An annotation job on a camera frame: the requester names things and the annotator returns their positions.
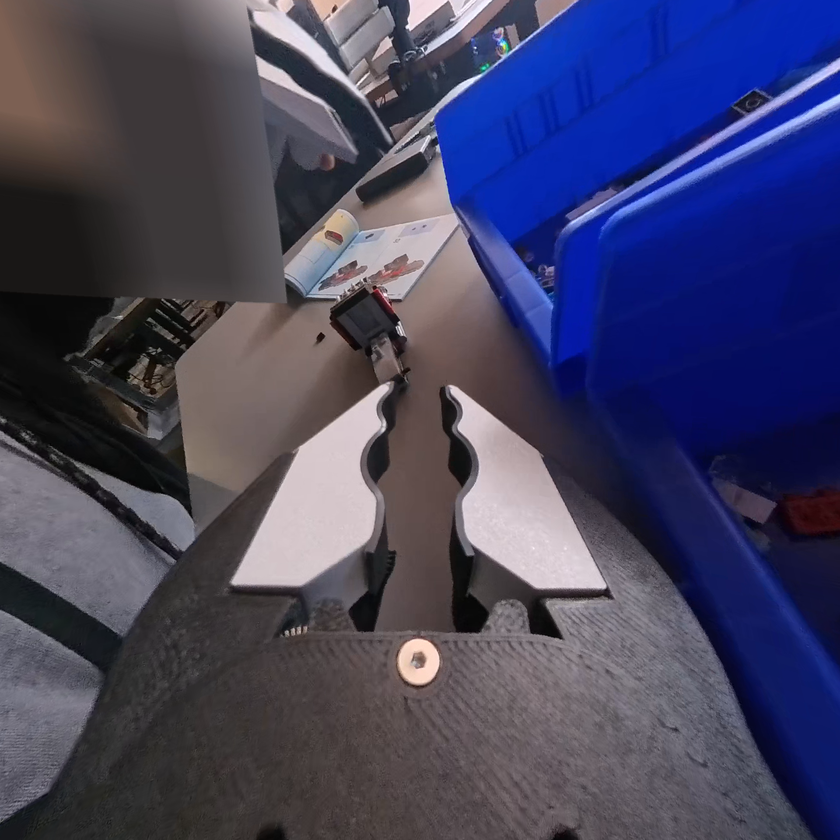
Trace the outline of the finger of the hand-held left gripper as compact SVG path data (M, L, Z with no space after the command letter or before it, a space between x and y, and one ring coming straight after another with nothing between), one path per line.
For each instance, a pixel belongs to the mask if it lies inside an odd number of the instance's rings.
M325 156L357 161L350 132L327 102L269 62L257 58L256 64L272 167L280 167L286 157L300 167L320 167Z

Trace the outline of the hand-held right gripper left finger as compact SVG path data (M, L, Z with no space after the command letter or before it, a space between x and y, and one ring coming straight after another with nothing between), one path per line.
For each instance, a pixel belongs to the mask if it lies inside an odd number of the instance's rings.
M397 387L376 387L294 453L229 586L353 607L385 578L385 501Z

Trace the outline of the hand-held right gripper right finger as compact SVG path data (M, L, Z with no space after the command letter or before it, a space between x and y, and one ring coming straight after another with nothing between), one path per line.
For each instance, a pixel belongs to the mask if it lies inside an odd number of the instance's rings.
M592 599L608 585L545 464L455 385L440 389L458 483L451 559L459 600Z

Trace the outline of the red and black brick model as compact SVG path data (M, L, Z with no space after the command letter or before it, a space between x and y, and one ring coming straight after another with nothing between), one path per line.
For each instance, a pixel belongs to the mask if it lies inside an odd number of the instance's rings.
M407 336L383 287L370 281L353 284L331 307L329 323L353 351L367 358L381 385L393 383L405 392Z

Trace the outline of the blue plastic bin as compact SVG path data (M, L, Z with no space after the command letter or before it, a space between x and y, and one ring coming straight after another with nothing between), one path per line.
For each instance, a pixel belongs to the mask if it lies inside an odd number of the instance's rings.
M753 736L838 838L838 96L620 210L585 387ZM762 552L712 484L779 499Z
M838 44L838 1L575 2L440 110L450 202L557 393L584 387L606 223L837 96ZM513 242L615 182L556 241L549 298Z

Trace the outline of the pile of toy bricks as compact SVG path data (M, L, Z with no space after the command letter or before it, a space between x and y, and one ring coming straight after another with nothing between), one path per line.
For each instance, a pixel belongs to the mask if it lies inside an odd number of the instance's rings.
M707 475L735 519L761 543L772 541L769 527L790 539L838 537L838 480L813 486L749 465L738 455L716 456Z
M549 298L553 297L554 248L561 233L574 220L604 204L627 186L626 182L610 184L582 203L555 214L513 242L514 252Z

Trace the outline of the grey desk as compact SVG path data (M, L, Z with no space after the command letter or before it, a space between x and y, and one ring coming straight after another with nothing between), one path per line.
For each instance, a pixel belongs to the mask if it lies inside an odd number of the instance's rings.
M561 401L491 291L463 232L398 307L408 336L407 392L381 481L395 569L377 630L448 631L450 474L439 388L454 384L570 476L630 529L635 504L591 425ZM176 366L185 465L202 531L279 455L307 441L376 384L370 363L329 327L329 305L238 302ZM316 345L318 333L326 339Z

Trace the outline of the stacked white boxes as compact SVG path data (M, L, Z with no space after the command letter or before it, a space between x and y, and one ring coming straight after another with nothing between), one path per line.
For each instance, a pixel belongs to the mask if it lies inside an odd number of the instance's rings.
M377 1L347 1L323 20L347 71L370 62L395 22L388 6Z

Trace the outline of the black power bank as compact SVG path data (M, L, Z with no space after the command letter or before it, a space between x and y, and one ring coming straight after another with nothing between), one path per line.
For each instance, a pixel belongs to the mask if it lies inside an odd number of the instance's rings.
M414 135L397 146L359 182L355 188L358 199L367 204L413 181L427 171L437 150L436 132Z

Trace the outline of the open instruction booklet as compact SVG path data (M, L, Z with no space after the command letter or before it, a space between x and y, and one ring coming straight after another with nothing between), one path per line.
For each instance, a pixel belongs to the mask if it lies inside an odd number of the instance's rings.
M287 286L302 298L336 301L367 282L404 300L459 227L453 213L407 224L360 228L339 209L285 265Z

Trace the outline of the wooden table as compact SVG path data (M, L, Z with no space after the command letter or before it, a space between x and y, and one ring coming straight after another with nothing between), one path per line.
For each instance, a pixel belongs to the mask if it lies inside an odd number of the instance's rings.
M396 104L429 110L472 71L471 40L505 25L514 25L522 39L528 37L539 28L536 2L468 2L440 35L416 49L414 60L408 63L406 81L394 84L387 72L368 75L360 89L379 110Z

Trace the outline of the lit computer under table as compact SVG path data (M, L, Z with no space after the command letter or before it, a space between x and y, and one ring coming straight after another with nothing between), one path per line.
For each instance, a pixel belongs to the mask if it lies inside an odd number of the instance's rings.
M475 68L479 73L487 71L509 55L518 44L518 30L514 24L496 27L476 35L470 40Z

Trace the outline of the metal table with plastic wrap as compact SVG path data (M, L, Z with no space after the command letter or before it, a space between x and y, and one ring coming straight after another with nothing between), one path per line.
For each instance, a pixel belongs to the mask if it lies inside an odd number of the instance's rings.
M180 423L175 366L228 301L118 299L67 362L123 426L160 442Z

